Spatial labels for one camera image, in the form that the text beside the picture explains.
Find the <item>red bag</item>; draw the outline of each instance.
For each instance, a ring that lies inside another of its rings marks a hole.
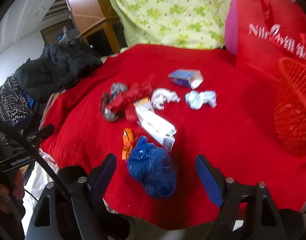
[[[273,83],[281,80],[278,60],[306,63],[306,15],[292,0],[236,0],[236,67]]]

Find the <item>bolt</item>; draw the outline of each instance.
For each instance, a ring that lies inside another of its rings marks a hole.
[[[86,177],[80,177],[78,179],[78,183],[85,183],[87,181],[87,178]]]
[[[265,187],[266,187],[266,184],[265,184],[263,181],[260,181],[260,182],[259,182],[259,187],[265,188]]]
[[[52,188],[54,187],[54,182],[48,182],[47,185],[46,185],[46,188]]]
[[[230,183],[230,184],[234,182],[234,179],[232,177],[227,177],[225,180],[227,183]]]

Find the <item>green floral bedsheet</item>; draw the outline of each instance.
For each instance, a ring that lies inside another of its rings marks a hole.
[[[214,49],[224,45],[231,0],[110,0],[128,46],[154,43]]]

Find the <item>red mesh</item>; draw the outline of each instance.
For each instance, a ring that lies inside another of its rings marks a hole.
[[[274,125],[278,137],[295,156],[306,155],[306,65],[281,58],[279,68],[283,76]]]

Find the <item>crumpled blue plastic bag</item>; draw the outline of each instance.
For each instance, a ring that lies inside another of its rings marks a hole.
[[[177,167],[164,148],[141,136],[127,159],[128,172],[153,198],[168,198],[176,188]]]

